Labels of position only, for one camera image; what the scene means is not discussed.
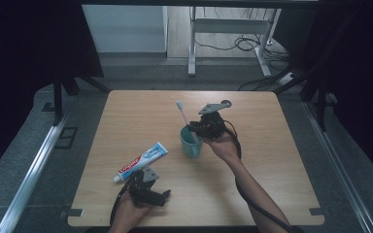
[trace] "red label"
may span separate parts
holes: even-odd
[[[119,170],[119,172],[120,173],[124,173],[124,172],[128,171],[129,169],[131,169],[132,167],[134,167],[139,162],[139,160],[141,159],[141,156],[142,155],[140,155],[139,157],[137,157],[135,160],[133,160],[128,165],[124,166],[122,169]]]

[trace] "person's left hand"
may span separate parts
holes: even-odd
[[[135,227],[141,219],[153,208],[153,205],[139,203],[134,205],[132,197],[125,191],[120,198],[114,222],[110,233],[126,233]]]

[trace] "green mug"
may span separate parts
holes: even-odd
[[[186,126],[181,130],[180,137],[181,142],[183,143],[184,155],[190,158],[198,158],[199,152],[201,152],[202,148],[202,138],[197,137],[199,142],[196,143]]]

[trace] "white wall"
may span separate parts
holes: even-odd
[[[98,52],[165,52],[167,7],[83,5]]]

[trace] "toothbrush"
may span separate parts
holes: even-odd
[[[186,125],[189,125],[189,120],[187,119],[187,116],[183,111],[183,103],[179,100],[177,100],[177,107],[181,111],[181,114],[184,117],[184,121],[186,122]],[[198,137],[196,136],[196,133],[195,132],[190,132],[190,134],[192,134],[192,138],[195,141],[195,143],[198,144],[199,140],[198,140]]]

